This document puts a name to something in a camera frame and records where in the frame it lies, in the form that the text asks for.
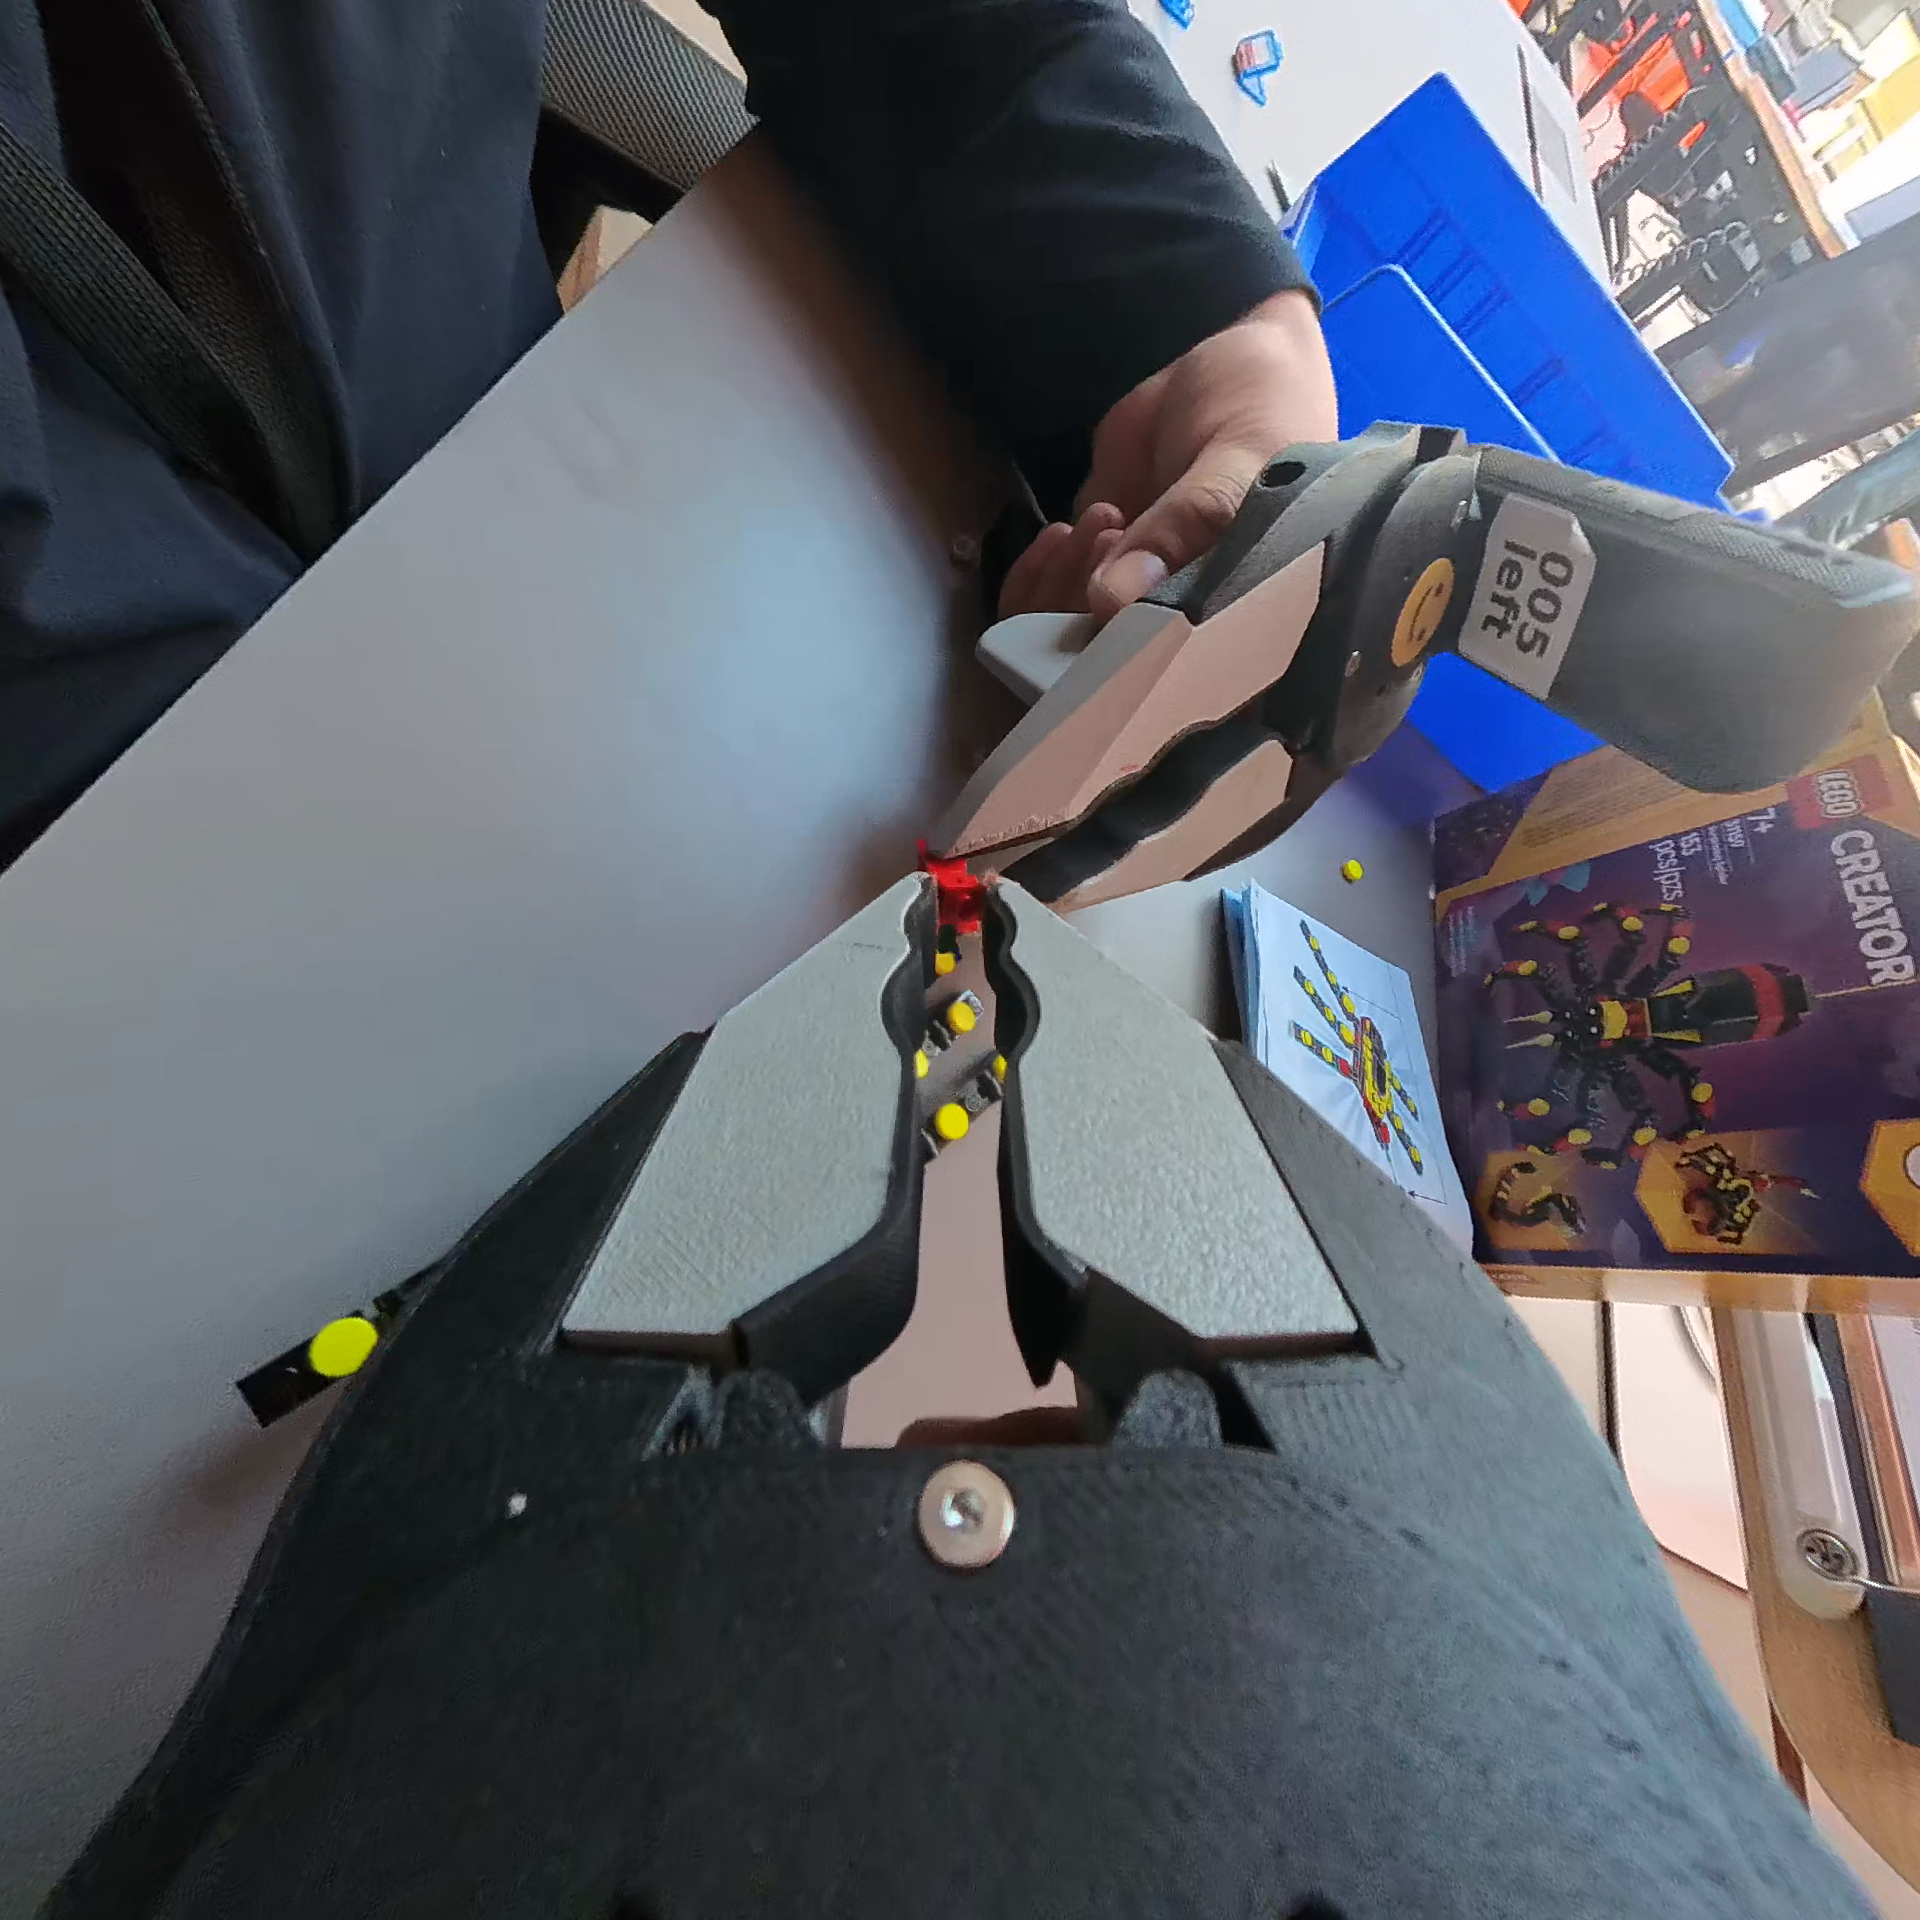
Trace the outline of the long background work table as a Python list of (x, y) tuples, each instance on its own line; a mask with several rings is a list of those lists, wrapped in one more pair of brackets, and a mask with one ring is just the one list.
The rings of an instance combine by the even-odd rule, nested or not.
[(1642, 331), (1686, 329), (1855, 247), (1726, 4), (1518, 14), (1572, 94), (1605, 267)]

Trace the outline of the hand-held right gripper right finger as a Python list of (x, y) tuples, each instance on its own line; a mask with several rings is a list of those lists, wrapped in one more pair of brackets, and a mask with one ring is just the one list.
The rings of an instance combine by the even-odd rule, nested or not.
[(1156, 1371), (1357, 1353), (1210, 1031), (1013, 881), (983, 905), (1003, 1295), (1031, 1379), (1131, 1396)]

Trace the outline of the black yellow brick spider model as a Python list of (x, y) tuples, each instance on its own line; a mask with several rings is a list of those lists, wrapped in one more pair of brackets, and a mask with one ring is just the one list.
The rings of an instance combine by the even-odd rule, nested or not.
[[(983, 920), (940, 927), (934, 975), (917, 1051), (918, 1150), (925, 1163), (960, 1145), (1003, 1092), (1006, 1060), (991, 1039)], [(240, 1376), (236, 1391), (267, 1428), (288, 1420), (334, 1386), (364, 1371), (388, 1345), (415, 1297), (432, 1288), (447, 1258), (380, 1291), (344, 1315), (331, 1316), (303, 1342)]]

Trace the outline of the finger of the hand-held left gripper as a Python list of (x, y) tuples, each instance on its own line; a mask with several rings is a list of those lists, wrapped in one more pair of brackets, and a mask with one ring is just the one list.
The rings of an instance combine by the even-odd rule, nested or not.
[(1301, 817), (1295, 759), (1276, 736), (1213, 770), (1181, 752), (1020, 858), (1020, 886), (1053, 911), (1080, 911), (1197, 881), (1271, 846)]
[(1219, 614), (1190, 620), (1131, 603), (1090, 615), (1013, 615), (976, 662), (1027, 700), (1020, 724), (931, 830), (940, 858), (1034, 852), (1085, 824), (1183, 743), (1220, 727), (1291, 667), (1322, 603), (1325, 544), (1312, 544)]

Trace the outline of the person's torso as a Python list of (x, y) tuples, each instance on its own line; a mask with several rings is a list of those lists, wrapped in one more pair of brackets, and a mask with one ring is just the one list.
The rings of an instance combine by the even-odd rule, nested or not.
[(5, 4), (5, 130), (255, 399), (205, 479), (5, 276), (11, 865), (559, 313), (544, 4)]

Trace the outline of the purple toy set box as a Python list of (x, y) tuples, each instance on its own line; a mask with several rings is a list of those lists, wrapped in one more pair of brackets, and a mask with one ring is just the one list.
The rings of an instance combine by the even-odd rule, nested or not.
[(1748, 796), (1570, 759), (1437, 817), (1431, 881), (1491, 1274), (1916, 1298), (1917, 764), (1879, 700)]

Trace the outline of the person's left hand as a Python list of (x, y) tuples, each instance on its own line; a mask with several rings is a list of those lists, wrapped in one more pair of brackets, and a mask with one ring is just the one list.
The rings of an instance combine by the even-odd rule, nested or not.
[(1110, 407), (1070, 518), (1010, 564), (999, 618), (1115, 618), (1210, 554), (1272, 457), (1334, 436), (1319, 304), (1278, 292)]

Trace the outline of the building instruction booklet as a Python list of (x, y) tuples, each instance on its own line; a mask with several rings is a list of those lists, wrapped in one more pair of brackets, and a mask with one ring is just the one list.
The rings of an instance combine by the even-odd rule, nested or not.
[(1254, 882), (1226, 889), (1220, 913), (1240, 1042), (1470, 1256), (1411, 976)]

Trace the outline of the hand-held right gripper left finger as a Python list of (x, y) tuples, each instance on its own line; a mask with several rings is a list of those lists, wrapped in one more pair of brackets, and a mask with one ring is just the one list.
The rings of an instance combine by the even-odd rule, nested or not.
[(567, 1345), (843, 1388), (896, 1342), (936, 920), (910, 874), (717, 1020), (586, 1262)]

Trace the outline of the instruction sheet on wooden stand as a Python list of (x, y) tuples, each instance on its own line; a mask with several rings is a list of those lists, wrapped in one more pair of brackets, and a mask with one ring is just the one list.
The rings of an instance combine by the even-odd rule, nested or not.
[(1747, 1590), (1754, 1601), (1766, 1704), (1810, 1780), (1904, 1881), (1917, 1881), (1917, 1752), (1893, 1732), (1862, 1608), (1814, 1616), (1782, 1582), (1765, 1492), (1759, 1418), (1740, 1350), (1741, 1313), (1711, 1308), (1722, 1411), (1735, 1465)]

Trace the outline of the black computer monitor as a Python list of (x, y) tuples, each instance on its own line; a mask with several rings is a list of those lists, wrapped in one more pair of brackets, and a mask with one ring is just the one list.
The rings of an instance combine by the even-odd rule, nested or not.
[(1724, 494), (1917, 415), (1917, 215), (1656, 347), (1733, 471)]

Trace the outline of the person's left forearm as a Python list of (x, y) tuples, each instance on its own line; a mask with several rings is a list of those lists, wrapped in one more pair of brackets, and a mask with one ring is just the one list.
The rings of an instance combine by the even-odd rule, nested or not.
[(1261, 303), (1317, 299), (1125, 4), (706, 12), (763, 145), (1047, 507), (1115, 403)]

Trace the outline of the white stand ledge bar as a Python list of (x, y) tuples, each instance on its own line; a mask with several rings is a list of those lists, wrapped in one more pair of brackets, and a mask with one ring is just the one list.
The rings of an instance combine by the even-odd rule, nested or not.
[(1795, 1550), (1800, 1529), (1830, 1529), (1868, 1560), (1837, 1402), (1808, 1319), (1798, 1313), (1735, 1310), (1731, 1331), (1755, 1450), (1755, 1500), (1766, 1524), (1772, 1572), (1805, 1616), (1846, 1619), (1861, 1609), (1866, 1595), (1821, 1582)]

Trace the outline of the grey mesh office chair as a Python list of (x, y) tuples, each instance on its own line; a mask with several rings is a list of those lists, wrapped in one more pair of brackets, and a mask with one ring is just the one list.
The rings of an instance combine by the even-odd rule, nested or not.
[(651, 4), (547, 4), (532, 196), (552, 267), (596, 210), (662, 218), (748, 132), (742, 80)]

